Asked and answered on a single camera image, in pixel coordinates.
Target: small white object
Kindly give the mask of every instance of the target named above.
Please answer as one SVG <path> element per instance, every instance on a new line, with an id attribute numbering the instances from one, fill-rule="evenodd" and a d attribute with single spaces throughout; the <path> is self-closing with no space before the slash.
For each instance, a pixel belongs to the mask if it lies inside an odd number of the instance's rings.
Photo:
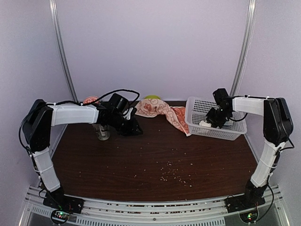
<path id="1" fill-rule="evenodd" d="M 211 126 L 212 126 L 211 123 L 208 123 L 208 122 L 205 122 L 205 121 L 201 121 L 201 122 L 199 123 L 199 125 L 200 125 L 200 126 L 204 126 L 204 127 L 211 127 Z"/>
<path id="2" fill-rule="evenodd" d="M 125 116 L 123 116 L 125 119 L 130 120 L 131 119 L 131 113 L 133 111 L 133 107 L 131 107 L 130 109 L 128 109 L 127 113 Z"/>

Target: cable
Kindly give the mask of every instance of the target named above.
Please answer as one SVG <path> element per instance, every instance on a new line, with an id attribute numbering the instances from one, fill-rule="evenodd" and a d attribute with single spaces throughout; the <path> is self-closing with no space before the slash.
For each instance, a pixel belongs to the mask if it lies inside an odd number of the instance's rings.
<path id="1" fill-rule="evenodd" d="M 102 95 L 101 97 L 97 98 L 97 99 L 94 100 L 94 101 L 91 101 L 91 102 L 89 102 L 89 103 L 83 104 L 83 106 L 94 104 L 94 103 L 96 103 L 97 101 L 103 99 L 104 97 L 106 97 L 106 96 L 108 96 L 108 95 L 110 95 L 110 94 L 117 93 L 117 92 L 121 92 L 121 91 L 128 92 L 128 93 L 135 93 L 135 94 L 137 95 L 137 97 L 135 98 L 134 101 L 136 101 L 136 100 L 139 98 L 139 96 L 140 96 L 140 93 L 138 93 L 137 91 L 134 91 L 134 90 L 130 90 L 130 89 L 116 89 L 116 90 L 113 90 L 113 91 L 111 91 L 111 92 L 108 92 L 108 93 Z"/>
<path id="2" fill-rule="evenodd" d="M 232 119 L 232 118 L 229 118 L 231 121 L 242 121 L 242 120 L 244 120 L 245 118 L 246 118 L 246 116 L 248 115 L 248 113 L 246 113 L 245 115 L 244 115 L 244 117 L 243 118 L 241 118 L 241 119 Z"/>
<path id="3" fill-rule="evenodd" d="M 41 196 L 41 193 L 42 193 L 43 191 L 45 191 L 45 188 L 43 188 L 42 190 L 39 191 L 39 197 L 42 198 L 42 199 L 45 199 L 45 197 L 42 197 L 42 196 Z"/>
<path id="4" fill-rule="evenodd" d="M 75 105 L 81 106 L 81 104 L 79 102 L 75 102 L 72 100 L 64 100 L 64 101 L 56 103 L 56 105 L 63 105 L 63 104 L 75 104 Z"/>
<path id="5" fill-rule="evenodd" d="M 274 197 L 274 192 L 273 192 L 272 188 L 269 186 L 269 184 L 268 184 L 268 187 L 269 187 L 270 191 L 272 192 L 272 202 L 269 205 L 269 208 L 267 209 L 267 211 L 258 220 L 256 220 L 255 223 L 257 223 L 258 221 L 260 221 L 268 213 L 268 211 L 271 209 L 271 207 L 272 207 L 272 205 L 274 203 L 274 198 L 275 198 Z"/>

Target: cable tie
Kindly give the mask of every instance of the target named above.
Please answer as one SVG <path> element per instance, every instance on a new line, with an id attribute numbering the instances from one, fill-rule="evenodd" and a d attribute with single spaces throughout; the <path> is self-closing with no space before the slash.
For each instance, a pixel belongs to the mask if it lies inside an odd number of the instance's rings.
<path id="1" fill-rule="evenodd" d="M 276 168 L 276 166 L 269 166 L 268 164 L 266 164 L 262 159 L 259 159 L 259 161 L 261 161 L 264 165 L 266 165 L 267 167 L 269 167 L 269 168 L 273 168 L 273 169 L 275 169 Z"/>

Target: white plastic basket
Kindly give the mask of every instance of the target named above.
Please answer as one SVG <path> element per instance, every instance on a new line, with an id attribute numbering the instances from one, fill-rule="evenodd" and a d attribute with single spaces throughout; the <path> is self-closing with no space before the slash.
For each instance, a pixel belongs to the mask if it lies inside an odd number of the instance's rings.
<path id="1" fill-rule="evenodd" d="M 223 126 L 221 129 L 200 126 L 199 123 L 206 120 L 206 114 L 212 107 L 215 109 L 218 108 L 215 102 L 203 100 L 199 97 L 188 98 L 186 102 L 185 122 L 189 126 L 191 134 L 225 140 L 235 140 L 241 134 L 246 133 L 245 120 L 233 122 L 232 126 Z M 234 119 L 241 119 L 243 116 L 243 113 L 233 112 Z"/>

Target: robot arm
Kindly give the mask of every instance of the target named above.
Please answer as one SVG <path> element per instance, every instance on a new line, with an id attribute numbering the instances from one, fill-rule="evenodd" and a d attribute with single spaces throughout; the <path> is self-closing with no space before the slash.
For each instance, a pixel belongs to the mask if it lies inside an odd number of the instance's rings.
<path id="1" fill-rule="evenodd" d="M 124 136 L 140 135 L 143 131 L 134 117 L 136 109 L 131 107 L 124 113 L 128 105 L 128 100 L 118 94 L 113 94 L 107 103 L 89 106 L 46 104 L 43 100 L 35 101 L 30 110 L 31 114 L 25 118 L 22 129 L 35 170 L 47 190 L 44 205 L 54 208 L 59 205 L 62 209 L 67 206 L 66 211 L 80 213 L 83 202 L 80 199 L 64 196 L 49 154 L 51 127 L 61 124 L 89 123 L 112 126 Z"/>
<path id="2" fill-rule="evenodd" d="M 242 199 L 245 207 L 253 206 L 260 201 L 268 186 L 269 177 L 277 166 L 281 150 L 293 131 L 286 101 L 284 98 L 229 97 L 226 89 L 218 89 L 213 95 L 219 108 L 212 108 L 207 113 L 206 126 L 221 128 L 232 117 L 232 112 L 251 113 L 263 117 L 265 137 L 263 152 L 254 174 L 246 184 Z"/>

